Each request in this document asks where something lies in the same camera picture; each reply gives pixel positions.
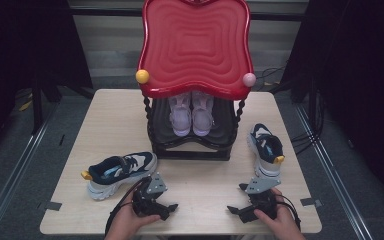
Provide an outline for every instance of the human hand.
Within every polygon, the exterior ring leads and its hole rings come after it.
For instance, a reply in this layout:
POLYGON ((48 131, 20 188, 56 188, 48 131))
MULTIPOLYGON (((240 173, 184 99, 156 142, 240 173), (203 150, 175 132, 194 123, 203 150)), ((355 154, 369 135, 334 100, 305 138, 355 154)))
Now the human hand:
POLYGON ((111 227, 108 230, 105 240, 128 240, 143 226, 156 222, 160 219, 159 215, 138 217, 133 211, 132 202, 133 191, 126 197, 118 213, 115 215, 111 227))
MULTIPOLYGON (((282 195, 282 193, 277 188, 272 188, 272 191, 275 195, 282 195)), ((281 196, 276 196, 278 202, 283 202, 281 196)), ((305 239, 304 235, 298 229, 291 212, 289 209, 281 204, 277 204, 277 217, 276 219, 271 219, 267 214, 259 209, 254 210, 255 216, 257 216, 262 222, 267 224, 267 226, 273 231, 274 235, 279 240, 302 240, 305 239)))

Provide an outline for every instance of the wooden table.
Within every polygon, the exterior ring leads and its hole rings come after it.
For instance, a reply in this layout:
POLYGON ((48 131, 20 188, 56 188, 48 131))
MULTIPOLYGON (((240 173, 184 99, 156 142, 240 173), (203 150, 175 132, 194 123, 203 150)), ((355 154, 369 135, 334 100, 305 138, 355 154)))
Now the wooden table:
MULTIPOLYGON (((255 155, 246 136, 255 123, 264 123, 283 144, 285 161, 278 189, 292 200, 304 233, 316 233, 321 223, 314 206, 303 207, 300 199, 310 193, 293 151, 282 117, 270 93, 251 92, 239 123, 229 161, 159 159, 157 171, 168 187, 157 202, 178 203, 166 221, 143 227, 143 235, 270 234, 260 221, 243 224, 227 205, 249 206, 239 183, 249 183, 254 174, 255 155)), ((59 211, 47 210, 40 225, 44 234, 103 234, 110 211, 131 185, 122 185, 104 201, 91 199, 82 170, 114 155, 151 151, 146 132, 146 113, 139 90, 98 90, 87 112, 76 142, 55 189, 52 202, 62 203, 59 211)), ((188 143, 178 149, 199 149, 188 143)))

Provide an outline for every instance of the pair of sneakers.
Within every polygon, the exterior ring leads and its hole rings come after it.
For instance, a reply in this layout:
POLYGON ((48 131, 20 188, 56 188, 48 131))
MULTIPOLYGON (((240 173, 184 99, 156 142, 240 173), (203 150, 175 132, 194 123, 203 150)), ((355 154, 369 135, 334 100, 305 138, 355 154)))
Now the pair of sneakers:
POLYGON ((152 152, 112 156, 81 173, 89 180, 87 192, 92 199, 104 200, 113 195, 121 184, 135 183, 151 175, 157 168, 157 156, 152 152))
POLYGON ((170 105, 170 122, 173 132, 179 137, 189 134, 191 126, 197 136, 206 136, 214 124, 212 110, 214 97, 201 92, 182 93, 168 99, 170 105))
POLYGON ((260 178, 278 178, 280 165, 284 161, 283 146, 262 124, 255 124, 247 137, 248 146, 256 155, 255 174, 260 178))

